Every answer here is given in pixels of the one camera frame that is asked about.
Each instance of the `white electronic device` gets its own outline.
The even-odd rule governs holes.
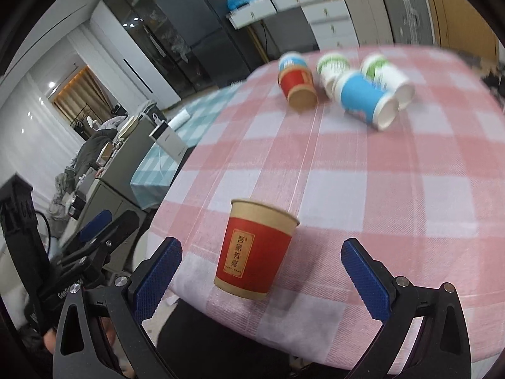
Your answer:
[[[175,162],[181,163],[188,146],[165,121],[162,121],[149,137],[160,145],[160,148],[172,157]]]

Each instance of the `metal bolt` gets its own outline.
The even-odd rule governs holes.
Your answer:
[[[70,293],[78,293],[81,289],[81,286],[78,283],[74,283],[74,285],[70,286]]]
[[[115,286],[124,286],[128,283],[128,278],[125,276],[119,276],[114,281]]]
[[[446,282],[443,284],[443,288],[447,293],[454,293],[456,291],[456,288],[452,283]]]
[[[396,283],[401,287],[406,287],[410,284],[410,281],[404,276],[399,276],[396,278]]]

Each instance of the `teal checkered tablecloth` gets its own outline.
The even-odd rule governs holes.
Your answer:
[[[191,119],[177,130],[177,134],[188,147],[194,147],[200,142],[241,85],[239,83],[223,88],[186,106]],[[155,208],[161,204],[178,166],[157,144],[153,144],[130,181],[140,208]]]

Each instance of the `beige curtain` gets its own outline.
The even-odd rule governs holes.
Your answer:
[[[89,115],[101,125],[112,118],[109,99],[89,67],[85,67],[72,78],[52,103],[69,122],[86,122]]]

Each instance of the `tablecloth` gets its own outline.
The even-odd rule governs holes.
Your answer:
[[[242,83],[215,91],[186,106],[191,119],[176,132],[188,147],[194,147]],[[141,209],[158,207],[167,194],[179,164],[153,144],[130,181]]]
[[[417,286],[458,290],[472,360],[505,342],[505,122],[488,89],[455,55],[427,47],[342,50],[352,64],[381,51],[417,97],[385,132],[325,99],[293,112],[277,64],[256,70],[203,137],[168,192],[148,236],[183,244],[171,290],[235,331],[308,360],[352,368],[380,328],[340,262],[356,237]],[[306,55],[314,69],[320,53]],[[251,197],[300,226],[266,300],[213,285],[230,200]],[[415,319],[391,372],[417,335]]]

